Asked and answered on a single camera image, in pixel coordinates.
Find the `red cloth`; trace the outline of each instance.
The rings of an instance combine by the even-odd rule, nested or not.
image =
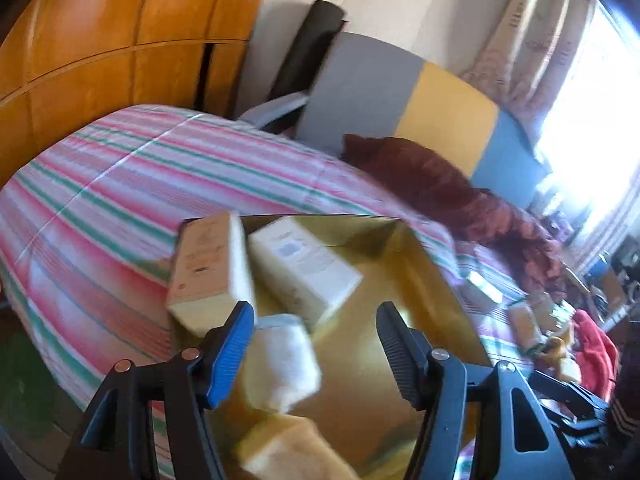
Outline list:
[[[433,150],[397,137],[344,137],[342,160],[369,173],[454,238],[498,250],[526,292],[565,294],[561,245],[527,212],[487,189],[476,189],[458,168]]]
[[[618,349],[584,310],[574,314],[574,323],[582,346],[575,355],[582,375],[580,385],[609,402],[618,370]]]

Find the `window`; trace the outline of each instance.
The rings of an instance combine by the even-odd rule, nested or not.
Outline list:
[[[538,144],[562,192],[593,208],[585,231],[620,202],[640,163],[639,96],[638,60],[598,6]]]

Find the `striped bedsheet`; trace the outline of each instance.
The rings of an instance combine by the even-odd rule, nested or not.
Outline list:
[[[402,218],[451,285],[473,268],[507,298],[522,295],[497,255],[453,240],[332,156],[193,110],[125,108],[41,153],[0,192],[7,296],[81,408],[117,360],[145,365],[169,357],[164,299],[177,228],[222,209]],[[529,366],[503,310],[484,316],[465,307],[494,362]],[[163,418],[155,406],[159,465],[170,477]],[[462,476],[471,452],[461,455]]]

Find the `barcode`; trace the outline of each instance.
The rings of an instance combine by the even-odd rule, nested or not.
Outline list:
[[[294,242],[287,242],[278,249],[278,254],[283,258],[289,258],[296,254],[302,247]]]

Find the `gray chair armrest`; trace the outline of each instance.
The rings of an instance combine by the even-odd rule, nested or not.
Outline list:
[[[276,119],[302,108],[308,101],[309,96],[305,92],[293,92],[293,94],[287,94],[254,106],[237,120],[252,124],[256,128],[263,128]]]

